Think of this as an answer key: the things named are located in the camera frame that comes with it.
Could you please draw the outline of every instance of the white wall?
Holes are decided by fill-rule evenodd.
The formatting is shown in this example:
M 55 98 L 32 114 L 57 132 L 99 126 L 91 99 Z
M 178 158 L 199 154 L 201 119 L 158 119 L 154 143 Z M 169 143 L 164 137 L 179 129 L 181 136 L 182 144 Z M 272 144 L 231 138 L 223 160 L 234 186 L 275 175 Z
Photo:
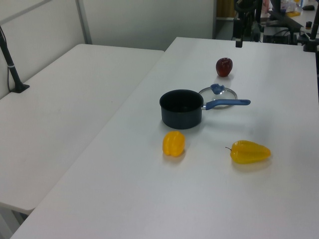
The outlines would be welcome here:
M 213 36 L 215 0 L 80 0 L 93 44 L 166 50 Z
M 4 23 L 2 29 L 22 82 L 84 43 L 75 0 L 49 1 Z M 6 94 L 6 62 L 0 51 L 0 99 Z

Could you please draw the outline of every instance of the bell pepper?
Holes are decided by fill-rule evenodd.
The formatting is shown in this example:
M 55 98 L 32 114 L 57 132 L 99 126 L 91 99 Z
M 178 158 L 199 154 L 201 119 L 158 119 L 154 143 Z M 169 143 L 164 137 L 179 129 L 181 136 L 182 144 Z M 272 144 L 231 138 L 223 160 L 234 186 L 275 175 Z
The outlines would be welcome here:
M 233 143 L 230 152 L 231 158 L 240 164 L 259 162 L 270 157 L 270 155 L 270 150 L 265 146 L 247 140 Z
M 179 131 L 171 131 L 163 139 L 163 152 L 166 155 L 177 157 L 185 147 L 185 136 Z

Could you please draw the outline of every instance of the black saucepan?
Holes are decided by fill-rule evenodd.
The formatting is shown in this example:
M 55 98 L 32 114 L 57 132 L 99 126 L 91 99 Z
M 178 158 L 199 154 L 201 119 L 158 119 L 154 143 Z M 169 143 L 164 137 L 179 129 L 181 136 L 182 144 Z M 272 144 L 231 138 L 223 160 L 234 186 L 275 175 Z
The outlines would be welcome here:
M 219 105 L 247 106 L 250 100 L 214 100 L 204 104 L 203 97 L 191 90 L 174 90 L 165 93 L 159 100 L 163 122 L 175 129 L 187 129 L 201 122 L 201 111 Z

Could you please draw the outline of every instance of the red apple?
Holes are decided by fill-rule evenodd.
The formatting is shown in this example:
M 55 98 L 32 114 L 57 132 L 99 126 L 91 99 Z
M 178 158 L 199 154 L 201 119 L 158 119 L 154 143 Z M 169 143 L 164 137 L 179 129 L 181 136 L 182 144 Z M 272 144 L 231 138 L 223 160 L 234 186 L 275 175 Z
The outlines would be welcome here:
M 221 58 L 216 63 L 216 71 L 220 77 L 226 77 L 233 69 L 233 61 L 229 58 Z

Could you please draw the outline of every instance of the saucepan handle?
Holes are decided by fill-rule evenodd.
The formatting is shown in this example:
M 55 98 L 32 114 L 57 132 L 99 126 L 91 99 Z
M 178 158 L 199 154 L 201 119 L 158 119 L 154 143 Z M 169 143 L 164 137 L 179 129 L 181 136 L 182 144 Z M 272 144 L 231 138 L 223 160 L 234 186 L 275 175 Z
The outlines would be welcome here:
M 203 110 L 210 110 L 215 106 L 247 106 L 250 104 L 250 100 L 224 100 L 218 99 L 214 101 L 207 102 L 206 105 L 202 108 Z

